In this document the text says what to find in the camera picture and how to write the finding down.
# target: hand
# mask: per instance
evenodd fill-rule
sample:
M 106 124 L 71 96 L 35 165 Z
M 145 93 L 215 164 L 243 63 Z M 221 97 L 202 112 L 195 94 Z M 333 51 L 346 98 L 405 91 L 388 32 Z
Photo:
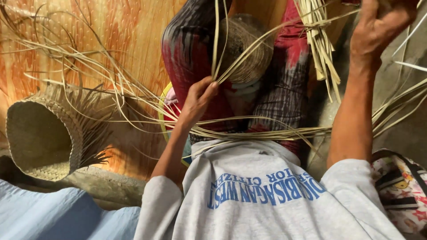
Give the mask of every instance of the hand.
M 379 0 L 363 0 L 360 21 L 350 42 L 351 66 L 376 73 L 385 48 L 415 20 L 418 1 L 390 0 L 392 10 L 377 19 Z
M 179 115 L 177 125 L 190 130 L 203 116 L 209 102 L 218 94 L 218 83 L 208 76 L 193 84 L 188 90 L 184 107 Z

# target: gray sweatshirt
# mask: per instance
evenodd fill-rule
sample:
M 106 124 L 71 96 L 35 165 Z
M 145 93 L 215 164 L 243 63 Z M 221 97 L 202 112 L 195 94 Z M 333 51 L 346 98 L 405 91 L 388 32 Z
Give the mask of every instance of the gray sweatshirt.
M 367 161 L 340 161 L 320 183 L 299 165 L 273 141 L 202 151 L 185 175 L 184 196 L 166 177 L 147 183 L 135 239 L 404 239 L 385 215 Z

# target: person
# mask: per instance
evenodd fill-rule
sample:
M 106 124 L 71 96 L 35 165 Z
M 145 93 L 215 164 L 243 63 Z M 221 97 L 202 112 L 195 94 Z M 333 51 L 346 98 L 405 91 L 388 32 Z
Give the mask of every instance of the person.
M 298 16 L 293 2 L 288 1 L 282 21 Z M 416 5 L 415 0 L 397 1 L 378 19 L 378 0 L 363 0 L 351 38 L 347 88 L 333 124 L 328 170 L 320 183 L 299 167 L 298 143 L 242 140 L 193 156 L 182 182 L 183 197 L 177 169 L 191 128 L 201 119 L 232 115 L 221 86 L 209 76 L 214 1 L 188 0 L 162 39 L 166 69 L 178 101 L 185 104 L 145 187 L 135 239 L 404 239 L 387 218 L 371 178 L 371 110 L 380 56 L 414 21 Z M 274 84 L 253 113 L 293 128 L 303 124 L 307 101 L 310 55 L 300 25 L 285 26 L 278 35 L 266 71 Z M 236 132 L 235 125 L 220 122 L 206 128 Z M 252 120 L 248 129 L 284 127 Z M 221 142 L 194 135 L 192 141 L 193 152 Z

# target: unfinished woven hat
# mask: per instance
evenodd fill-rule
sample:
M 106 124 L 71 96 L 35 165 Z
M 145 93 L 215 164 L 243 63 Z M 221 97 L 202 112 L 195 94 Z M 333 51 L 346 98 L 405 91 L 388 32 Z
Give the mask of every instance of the unfinished woven hat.
M 7 111 L 6 135 L 16 166 L 29 176 L 58 181 L 105 161 L 108 123 L 98 120 L 111 115 L 100 116 L 102 102 L 92 91 L 49 85 L 14 103 Z
M 250 14 L 235 14 L 228 19 L 228 39 L 219 73 L 222 75 L 231 64 L 259 37 L 267 28 Z M 219 25 L 218 52 L 222 53 L 227 33 L 227 22 L 223 19 Z M 232 83 L 248 83 L 259 80 L 265 73 L 273 57 L 274 38 L 262 41 L 251 55 L 229 76 Z

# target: woven basket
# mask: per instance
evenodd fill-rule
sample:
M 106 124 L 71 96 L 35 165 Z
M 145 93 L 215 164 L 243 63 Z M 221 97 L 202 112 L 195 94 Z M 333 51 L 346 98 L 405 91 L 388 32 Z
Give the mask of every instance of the woven basket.
M 218 52 L 222 53 L 227 31 L 225 19 L 221 21 L 219 31 Z M 219 75 L 222 75 L 243 51 L 266 32 L 266 27 L 250 14 L 235 14 L 229 18 L 228 40 L 223 62 L 219 68 Z M 228 77 L 228 81 L 232 83 L 248 83 L 259 80 L 264 75 L 273 57 L 273 45 L 274 38 L 272 36 L 266 38 Z
M 108 124 L 78 113 L 99 117 L 94 109 L 100 100 L 94 95 L 48 86 L 44 93 L 10 106 L 6 134 L 16 166 L 29 176 L 58 181 L 78 168 L 104 161 L 107 157 L 99 153 L 105 149 Z

